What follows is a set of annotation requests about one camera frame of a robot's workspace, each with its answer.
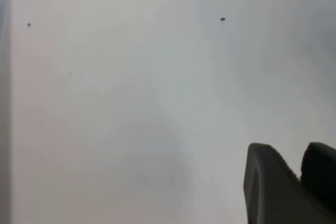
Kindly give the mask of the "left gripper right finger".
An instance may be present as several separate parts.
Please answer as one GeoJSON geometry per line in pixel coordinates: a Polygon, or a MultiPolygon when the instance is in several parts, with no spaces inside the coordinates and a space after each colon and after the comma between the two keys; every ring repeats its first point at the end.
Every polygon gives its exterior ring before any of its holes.
{"type": "Polygon", "coordinates": [[[335,149],[310,143],[301,163],[301,184],[326,208],[335,208],[335,149]]]}

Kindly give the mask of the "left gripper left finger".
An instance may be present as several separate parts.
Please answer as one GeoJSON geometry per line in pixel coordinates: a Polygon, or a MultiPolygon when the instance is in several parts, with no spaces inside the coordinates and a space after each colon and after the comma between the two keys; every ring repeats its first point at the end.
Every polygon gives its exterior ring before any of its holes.
{"type": "Polygon", "coordinates": [[[250,144],[244,176],[248,223],[335,223],[335,208],[324,207],[300,179],[272,146],[250,144]]]}

